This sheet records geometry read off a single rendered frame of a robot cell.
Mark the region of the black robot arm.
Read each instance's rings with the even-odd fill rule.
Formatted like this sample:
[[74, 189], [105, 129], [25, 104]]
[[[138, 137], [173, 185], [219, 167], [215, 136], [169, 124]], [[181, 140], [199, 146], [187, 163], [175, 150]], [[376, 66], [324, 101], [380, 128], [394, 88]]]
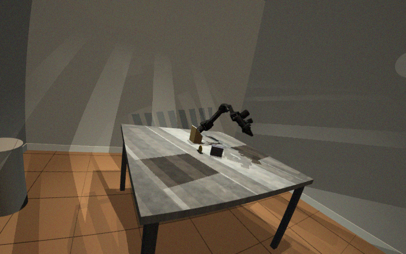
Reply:
[[[228, 109], [229, 110], [228, 110]], [[248, 110], [244, 110], [241, 113], [239, 113], [238, 111], [234, 111], [232, 105], [230, 104], [226, 104], [223, 103], [220, 105], [219, 110], [208, 120], [201, 122], [200, 126], [197, 128], [199, 130], [199, 132], [203, 132], [203, 131], [207, 131], [210, 128], [212, 128], [212, 126], [214, 125], [213, 123], [215, 122], [215, 120], [222, 114], [225, 112], [229, 112], [230, 111], [230, 116], [232, 118], [232, 121], [236, 121], [237, 123], [239, 123], [241, 120], [245, 119], [248, 115], [250, 115]], [[236, 115], [237, 114], [237, 115]], [[253, 123], [252, 118], [245, 120], [245, 123]]]

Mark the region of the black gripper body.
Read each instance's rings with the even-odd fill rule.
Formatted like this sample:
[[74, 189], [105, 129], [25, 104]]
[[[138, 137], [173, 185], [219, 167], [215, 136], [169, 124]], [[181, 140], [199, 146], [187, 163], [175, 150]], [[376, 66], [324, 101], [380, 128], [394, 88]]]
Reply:
[[242, 128], [243, 133], [251, 126], [250, 123], [246, 124], [244, 120], [241, 120], [238, 125]]

